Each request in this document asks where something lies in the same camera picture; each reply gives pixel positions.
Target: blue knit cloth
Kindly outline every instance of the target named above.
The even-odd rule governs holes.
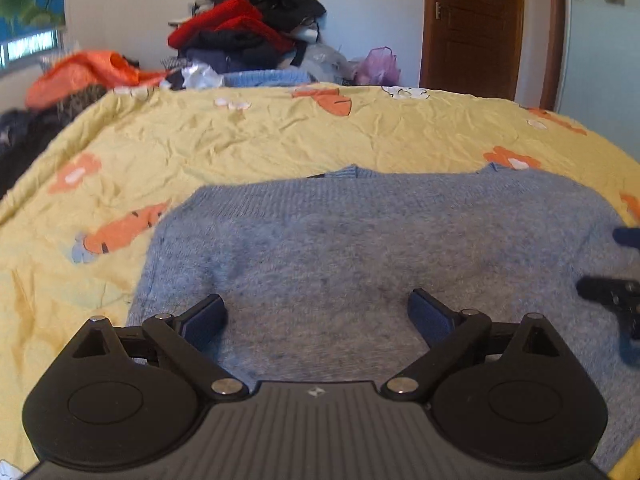
[[[225,86],[232,88],[299,86],[309,83],[309,74],[299,70],[247,70],[225,74]]]
[[[207,352],[253,388],[392,377],[427,351],[407,316],[416,287],[494,321],[540,312],[607,401],[594,460],[608,469],[638,436],[640,370],[620,355],[616,317],[575,282],[640,276],[640,253],[611,237],[620,224],[587,187],[495,165],[203,187],[156,227],[128,323],[219,294],[229,324]]]

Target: bed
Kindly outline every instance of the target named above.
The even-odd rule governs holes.
[[[640,164],[580,124],[425,89],[309,86],[110,92],[0,203],[0,458],[35,462],[28,392],[89,316],[123,325],[161,216],[204,184],[538,168],[640,221]]]

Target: green leaf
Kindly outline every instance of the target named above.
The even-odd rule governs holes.
[[[42,9],[37,5],[32,5],[25,9],[25,11],[20,15],[20,23],[22,26],[29,25],[31,20],[33,20],[38,14],[42,12]]]
[[[36,0],[0,0],[0,18],[12,20],[35,5]]]
[[[45,10],[36,14],[29,23],[25,23],[29,27],[45,28],[53,25],[54,17],[51,12]]]

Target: pile of clothes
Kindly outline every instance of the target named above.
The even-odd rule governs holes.
[[[0,198],[78,115],[117,87],[158,85],[167,72],[143,72],[110,51],[73,52],[29,88],[26,110],[0,114]]]
[[[44,109],[9,110],[1,114],[0,198],[64,128],[106,93],[102,85],[89,85]]]
[[[210,68],[224,78],[209,86],[293,86],[353,79],[353,65],[319,39],[316,20],[326,13],[317,0],[196,0],[194,16],[168,38],[178,56],[172,89],[202,88]],[[199,86],[190,81],[197,80]]]

